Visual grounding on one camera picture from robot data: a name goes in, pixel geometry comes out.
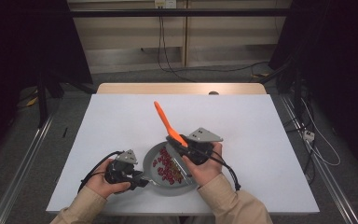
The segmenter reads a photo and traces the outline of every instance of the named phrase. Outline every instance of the beige sleeve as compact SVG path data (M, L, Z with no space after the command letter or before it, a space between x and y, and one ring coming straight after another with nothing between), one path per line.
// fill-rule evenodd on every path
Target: beige sleeve
M105 198L85 186L72 204L63 208L51 223L91 223L106 202Z
M234 191L222 174L199 189L218 223L272 223L266 206L250 193Z

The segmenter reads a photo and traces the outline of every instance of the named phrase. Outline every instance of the orange spatula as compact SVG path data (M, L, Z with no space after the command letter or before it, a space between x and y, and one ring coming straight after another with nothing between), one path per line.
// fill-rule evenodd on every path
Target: orange spatula
M187 142L182 138L182 136L174 130L170 123L167 120L167 117L165 117L164 111L161 109L161 106L159 106L158 102L154 102L156 110L158 112L159 117L161 118L162 122L165 125L165 128L167 129L168 135L175 139L176 141L180 142L182 146L187 147Z

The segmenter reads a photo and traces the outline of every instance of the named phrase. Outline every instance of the table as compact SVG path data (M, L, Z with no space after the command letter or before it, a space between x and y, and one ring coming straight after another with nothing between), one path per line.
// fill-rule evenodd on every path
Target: table
M221 95L206 95L210 91ZM167 135L153 106L155 100L176 131L191 133L201 126L224 137L223 157L236 172L242 189L260 199L271 214L319 212L269 95L259 84L238 83L103 84L91 98L49 212L68 206L80 179L112 151L132 148L139 162L135 168L142 170L146 152ZM232 184L227 169L223 173ZM212 214L194 188L172 191L152 185L109 197L103 213Z

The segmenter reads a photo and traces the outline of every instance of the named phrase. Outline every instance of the person's left hand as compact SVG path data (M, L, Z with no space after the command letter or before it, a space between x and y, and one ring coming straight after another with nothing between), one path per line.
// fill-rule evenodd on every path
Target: person's left hand
M94 175L92 176L89 181L87 182L86 186L89 189L94 190L96 193L98 193L99 195L101 195L102 197L104 197L105 199L113 194L113 193L117 193L117 192L121 192L126 190L127 188L130 187L131 183L130 182L123 182L123 183L118 183L118 184L109 184L105 179L104 179L104 172L106 171L106 167L109 164L110 161L112 161L113 159L107 159L106 161L104 161L95 171L95 173L101 173L100 175Z

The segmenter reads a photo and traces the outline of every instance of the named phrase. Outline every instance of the gray floor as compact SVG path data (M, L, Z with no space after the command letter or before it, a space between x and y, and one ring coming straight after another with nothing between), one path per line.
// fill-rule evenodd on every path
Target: gray floor
M232 69L244 66L239 64L208 68ZM253 70L254 74L270 72L263 64L255 66ZM252 81L257 81L257 77L251 78L251 73L251 69L235 72L193 70L178 72L177 75L197 82L248 82L251 79ZM103 82L184 82L172 73L160 70L99 74L93 75L93 79L95 81L94 87ZM46 207L90 101L90 96L86 93L66 84L62 85L65 88L64 97L62 99L48 99L51 105L58 104L59 108L51 123L46 139L36 155L31 170L17 196L17 200L8 214L7 223L49 223L54 218L54 215L46 212ZM284 108L281 96L276 92L273 81L266 85L266 90L271 95L282 122L289 120L290 117ZM358 160L352 156L345 140L334 134L331 124L324 116L323 111L318 108L317 102L313 104L313 107L315 110L315 122L319 130L334 146L341 158L341 164L330 167L330 170L348 196L358 216ZM21 160L34 138L37 122L37 105L19 109L13 125L0 144L0 199L7 189L8 183L16 174ZM288 137L299 163L304 166L308 154L298 133L289 133ZM336 159L334 153L319 135L316 136L316 142L326 160L334 161ZM346 223L318 172L316 172L316 178L310 188L321 209L321 213L298 217L272 216L274 223ZM98 216L95 223L115 223L115 220L114 217Z

